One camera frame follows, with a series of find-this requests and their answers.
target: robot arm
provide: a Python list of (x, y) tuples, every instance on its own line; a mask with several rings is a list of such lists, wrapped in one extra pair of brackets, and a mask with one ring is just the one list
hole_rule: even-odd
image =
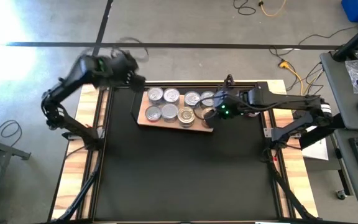
[(320, 96), (280, 95), (257, 86), (251, 90), (238, 91), (231, 75), (224, 81), (224, 87), (214, 96), (214, 111), (205, 115), (206, 122), (213, 127), (220, 119), (229, 119), (244, 113), (263, 112), (269, 109), (289, 109), (306, 111), (305, 115), (283, 128), (265, 130), (270, 138), (271, 149), (286, 147), (290, 136), (305, 131), (310, 126), (327, 126), (332, 123), (328, 103)]
[(81, 137), (87, 149), (99, 143), (96, 129), (88, 128), (68, 115), (61, 102), (84, 84), (100, 86), (129, 85), (134, 91), (143, 89), (145, 78), (135, 72), (138, 65), (128, 52), (118, 51), (115, 56), (81, 55), (66, 78), (46, 91), (42, 96), (41, 108), (50, 129), (65, 128)]

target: table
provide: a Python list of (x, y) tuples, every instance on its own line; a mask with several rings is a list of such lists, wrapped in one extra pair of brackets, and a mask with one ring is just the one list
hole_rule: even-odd
[(346, 177), (349, 176), (350, 179), (348, 187), (351, 187), (351, 189), (349, 190), (350, 192), (354, 191), (358, 200), (358, 164), (348, 141), (349, 138), (358, 138), (358, 131), (338, 129), (334, 131), (334, 136), (341, 150), (344, 166), (346, 167)]
[(331, 52), (321, 54), (320, 59), (340, 112), (336, 116), (341, 117), (346, 128), (358, 129), (358, 94), (353, 93), (345, 62), (336, 62)]
[[(286, 94), (285, 84), (283, 80), (248, 80), (248, 81), (236, 81), (236, 82), (267, 82), (271, 92)], [(83, 124), (92, 124), (94, 118), (94, 111), (98, 100), (99, 91), (93, 89), (92, 86), (83, 86), (81, 91), (80, 102), (77, 109), (76, 119)], [(99, 100), (102, 101), (102, 108), (99, 115), (98, 124), (102, 125), (104, 119), (104, 112), (107, 102), (107, 93), (101, 94)], [(277, 126), (282, 127), (293, 121), (292, 113), (290, 110), (276, 110), (273, 111), (275, 116), (275, 122)], [(269, 124), (269, 116), (265, 113), (265, 119)], [(288, 144), (299, 147), (297, 140), (291, 139)], [(67, 153), (81, 147), (83, 145), (81, 140), (74, 140), (69, 143)], [(66, 208), (71, 204), (77, 193), (80, 191), (81, 183), (83, 180), (83, 173), (85, 168), (87, 152), (78, 151), (70, 156), (63, 164), (62, 174), (59, 178), (57, 192), (55, 195), (55, 201), (50, 211), (50, 218), (57, 218), (64, 213)], [(299, 201), (306, 207), (306, 209), (314, 216), (318, 216), (316, 205), (314, 204), (313, 193), (311, 191), (308, 174), (306, 171), (303, 156), (300, 150), (286, 148), (283, 150), (283, 158), (285, 161), (285, 168), (287, 171), (288, 181), (291, 190), (297, 196)], [(283, 208), (284, 216), (289, 217), (289, 210), (287, 207), (287, 199), (280, 190), (280, 201)], [(89, 217), (90, 207), (90, 195), (92, 189), (88, 192), (85, 198), (83, 207), (82, 218)]]

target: wooden board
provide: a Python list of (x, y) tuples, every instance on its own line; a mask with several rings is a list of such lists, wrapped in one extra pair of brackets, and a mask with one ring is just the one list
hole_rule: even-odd
[[(178, 109), (183, 108), (184, 102), (185, 102), (185, 96), (180, 95), (179, 97), (179, 105)], [(198, 119), (197, 117), (194, 120), (194, 124), (190, 128), (184, 128), (180, 126), (179, 121), (176, 120), (173, 123), (165, 122), (163, 119), (160, 119), (157, 122), (150, 122), (145, 115), (146, 109), (148, 107), (152, 106), (152, 103), (149, 101), (149, 97), (147, 96), (147, 92), (145, 91), (142, 96), (142, 104), (140, 105), (139, 109), (139, 115), (137, 117), (137, 123), (139, 125), (146, 125), (146, 126), (155, 126), (155, 127), (161, 127), (161, 128), (175, 128), (175, 129), (186, 129), (186, 130), (192, 130), (192, 131), (206, 131), (206, 132), (212, 132), (213, 128), (204, 128), (204, 126), (201, 124), (202, 120)], [(195, 112), (199, 117), (201, 117), (201, 112), (203, 110), (201, 108), (195, 109)]]
[[(221, 82), (219, 81), (156, 81), (156, 82)], [(285, 85), (283, 80), (236, 80), (236, 82), (267, 82), (269, 90), (273, 93), (286, 94)], [(81, 91), (81, 98), (78, 105), (76, 119), (83, 124), (92, 124), (94, 117), (94, 110), (96, 102), (98, 100), (98, 91), (95, 90), (91, 85), (84, 86)], [(104, 117), (104, 109), (106, 107), (106, 98), (103, 98), (101, 119), (99, 124)], [(275, 121), (277, 126), (282, 127), (293, 121), (290, 110), (273, 110), (275, 115)], [(270, 118), (265, 113), (267, 124), (270, 124)], [(68, 145), (68, 152), (82, 146), (83, 143), (80, 140), (72, 141)], [(299, 147), (299, 141), (291, 139), (288, 145)], [(302, 151), (292, 148), (283, 149), (283, 157), (285, 161), (285, 168), (287, 171), (288, 181), (290, 188), (299, 201), (305, 206), (305, 208), (314, 216), (318, 216), (316, 205), (314, 204), (313, 193), (311, 191), (308, 173), (306, 171), (305, 162), (303, 161)], [(83, 170), (86, 161), (86, 151), (79, 151), (69, 157), (63, 168), (63, 175), (61, 177), (60, 185), (58, 186), (58, 196), (55, 201), (53, 210), (53, 218), (58, 218), (64, 213), (66, 208), (72, 203), (77, 193), (80, 191), (81, 180), (83, 176)], [(289, 216), (287, 200), (282, 189), (279, 188), (281, 205), (283, 212), (286, 217)], [(86, 197), (85, 207), (89, 207), (89, 193)], [(88, 209), (84, 209), (84, 218), (88, 217)]]

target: gray floor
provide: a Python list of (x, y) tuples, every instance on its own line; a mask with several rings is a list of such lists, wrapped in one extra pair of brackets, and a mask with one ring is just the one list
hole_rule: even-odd
[[(8, 1), (0, 3), (0, 43), (94, 42), (107, 0)], [(279, 1), (266, 2), (269, 12)], [(257, 8), (257, 1), (250, 1)], [(297, 44), (307, 35), (329, 35), (354, 26), (346, 19), (339, 0), (288, 0), (279, 17), (265, 17), (257, 8), (253, 16), (240, 16), (232, 1), (115, 0), (109, 15), (105, 42), (122, 36), (144, 42), (198, 42), (237, 44)], [(340, 45), (357, 29), (332, 39), (313, 37), (306, 44)], [(0, 124), (16, 119), (23, 129), (19, 149), (32, 153), (29, 161), (13, 158), (0, 190), (0, 222), (34, 223), (47, 219), (58, 174), (67, 146), (61, 131), (50, 131), (40, 110), (41, 94), (57, 77), (65, 76), (81, 48), (1, 47), (0, 46)], [(319, 50), (296, 50), (285, 58), (305, 77), (319, 62)], [(132, 51), (143, 56), (140, 49)], [(140, 65), (148, 80), (222, 80), (228, 73), (235, 79), (283, 79), (289, 86), (294, 77), (279, 69), (279, 59), (267, 50), (150, 49), (150, 61)], [(325, 85), (320, 91), (337, 108)], [(290, 93), (298, 94), (299, 87)], [(64, 105), (75, 114), (79, 93)], [(333, 192), (340, 189), (333, 172), (311, 172), (310, 181), (321, 217), (358, 222), (358, 203), (339, 201)]]

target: cable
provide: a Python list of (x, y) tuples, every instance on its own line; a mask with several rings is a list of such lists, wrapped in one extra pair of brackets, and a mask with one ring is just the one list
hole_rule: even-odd
[[(6, 128), (8, 128), (9, 126), (14, 125), (14, 124), (17, 125), (17, 129), (11, 134), (4, 134)], [(17, 139), (13, 142), (13, 144), (10, 145), (11, 147), (13, 147), (22, 137), (22, 127), (16, 120), (8, 120), (8, 121), (3, 122), (3, 124), (0, 125), (0, 129), (1, 128), (2, 128), (2, 130), (0, 133), (0, 137), (2, 137), (2, 138), (9, 138), (9, 137), (12, 137), (13, 135), (15, 135), (16, 133), (19, 133), (19, 137), (17, 137)]]
[(71, 156), (72, 154), (78, 152), (79, 150), (81, 149), (84, 149), (86, 148), (87, 146), (82, 146), (82, 147), (79, 147), (78, 149), (75, 149), (74, 151), (70, 152), (69, 154), (66, 155), (65, 159), (67, 159), (67, 157)]
[(300, 91), (300, 95), (302, 95), (303, 93), (303, 82), (301, 77), (296, 73), (296, 71), (292, 70), (290, 67), (287, 68), (290, 72), (292, 72), (292, 74), (294, 74), (296, 76), (296, 78), (299, 80), (299, 82), (301, 83), (301, 91)]
[[(103, 127), (103, 125), (99, 125), (99, 126), (96, 127), (96, 129), (102, 128), (102, 127)], [(103, 129), (103, 131), (102, 131), (102, 133), (100, 134), (99, 138), (103, 137), (104, 131), (105, 131), (105, 129)], [(86, 148), (86, 147), (88, 147), (88, 146), (89, 146), (89, 145), (81, 146), (81, 147), (79, 147), (78, 149), (75, 149), (74, 151), (69, 152), (69, 153), (65, 156), (65, 159), (67, 159), (67, 158), (68, 158), (69, 156), (71, 156), (72, 154), (74, 154), (74, 153), (78, 152), (79, 150), (84, 149), (84, 148)]]
[(262, 9), (262, 12), (266, 15), (266, 16), (269, 16), (269, 17), (275, 17), (278, 15), (278, 13), (280, 13), (280, 11), (284, 8), (284, 5), (286, 3), (287, 0), (284, 0), (283, 1), (283, 4), (281, 5), (280, 9), (275, 13), (275, 14), (267, 14), (265, 9), (264, 9), (264, 2), (262, 0), (259, 0), (259, 6), (260, 8)]
[(305, 92), (303, 92), (303, 94), (305, 95), (306, 93), (309, 95), (310, 94), (310, 90), (313, 86), (321, 86), (321, 88), (324, 86), (324, 85), (315, 85), (315, 83), (317, 82), (317, 80), (320, 78), (321, 74), (323, 73), (323, 69), (320, 70), (320, 73), (318, 73), (317, 76), (315, 76), (312, 81), (310, 83), (308, 83), (308, 79), (306, 77), (306, 82), (308, 85), (308, 87), (305, 89)]
[[(204, 100), (210, 100), (210, 99), (216, 99), (216, 98), (222, 98), (222, 97), (224, 97), (224, 96), (226, 96), (226, 94), (225, 94), (225, 95), (220, 95), (220, 96), (210, 96), (210, 97), (206, 97), (206, 98), (200, 99), (200, 100), (195, 104), (195, 106), (194, 106), (194, 108), (193, 108), (193, 113), (194, 113), (194, 115), (196, 116), (196, 118), (201, 119), (201, 120), (204, 120), (204, 119), (205, 119), (205, 118), (202, 118), (201, 116), (199, 116), (199, 115), (196, 113), (196, 110), (195, 110), (195, 108), (197, 108), (197, 106), (198, 106), (202, 101), (204, 101)], [(212, 117), (215, 116), (217, 113), (218, 113), (218, 112), (215, 111), (215, 112), (214, 112), (210, 117), (208, 117), (207, 119), (212, 118)]]
[[(248, 0), (246, 0), (244, 3), (242, 3), (239, 7), (236, 6), (236, 1), (238, 1), (238, 0), (233, 0), (233, 7), (234, 7), (235, 9), (237, 9), (237, 12), (238, 12), (240, 15), (250, 16), (250, 15), (255, 14), (256, 9), (254, 9), (253, 7), (250, 7), (250, 6), (246, 6), (246, 4), (248, 3)], [(251, 12), (250, 12), (250, 13), (243, 13), (243, 12), (241, 12), (241, 9), (250, 9)]]
[[(345, 30), (349, 30), (349, 29), (353, 29), (353, 28), (357, 28), (357, 27), (358, 27), (358, 26), (352, 26), (352, 27), (340, 29), (340, 30), (337, 30), (336, 32), (332, 33), (332, 34), (329, 35), (329, 36), (323, 36), (323, 35), (320, 35), (320, 34), (311, 34), (311, 35), (305, 37), (303, 40), (299, 41), (299, 43), (298, 43), (297, 45), (301, 45), (305, 40), (309, 39), (310, 37), (322, 37), (322, 38), (325, 38), (325, 39), (330, 39), (332, 36), (334, 36), (335, 34), (337, 34), (337, 33), (339, 33), (339, 32), (342, 32), (342, 31), (345, 31)], [(289, 51), (287, 51), (287, 52), (285, 52), (285, 53), (279, 54), (279, 53), (277, 52), (277, 48), (276, 48), (274, 45), (270, 46), (269, 49), (268, 49), (268, 51), (269, 51), (272, 55), (277, 56), (277, 57), (280, 57), (280, 58), (281, 58), (281, 56), (284, 56), (284, 55), (287, 55), (287, 54), (291, 53), (293, 50), (295, 50), (295, 49), (291, 49), (291, 50), (289, 50)]]
[(291, 147), (291, 148), (293, 148), (293, 149), (302, 149), (302, 148), (300, 148), (300, 147), (295, 147), (295, 146), (290, 146), (290, 145), (286, 145), (286, 147)]
[[(316, 71), (312, 72), (312, 73), (310, 74), (310, 76), (311, 76), (311, 75), (314, 75), (315, 73), (318, 73), (318, 72), (321, 71), (321, 70), (322, 70), (322, 68), (320, 68), (319, 70), (316, 70)], [(293, 88), (296, 84), (298, 84), (298, 83), (299, 83), (299, 80), (296, 78), (296, 79), (295, 79), (295, 82), (292, 83), (292, 85), (291, 85), (290, 87), (288, 87), (288, 88), (286, 89), (286, 91), (292, 90), (292, 88)]]
[[(138, 42), (138, 43), (140, 43), (140, 44), (143, 44), (142, 41), (140, 41), (139, 39), (136, 39), (135, 37), (121, 37), (121, 38), (117, 41), (117, 43), (125, 43), (125, 42), (127, 42), (128, 40), (129, 40), (129, 41)], [(143, 47), (143, 49), (146, 51), (146, 56), (145, 56), (145, 57), (139, 58), (139, 57), (134, 57), (134, 56), (132, 56), (134, 59), (137, 60), (137, 62), (148, 62), (148, 61), (149, 61), (149, 58), (150, 58), (149, 50), (148, 50), (147, 47)], [(110, 51), (110, 54), (112, 55), (112, 53), (114, 53), (115, 50), (119, 50), (119, 48), (118, 48), (118, 47), (113, 47), (113, 48), (111, 49), (111, 51)]]

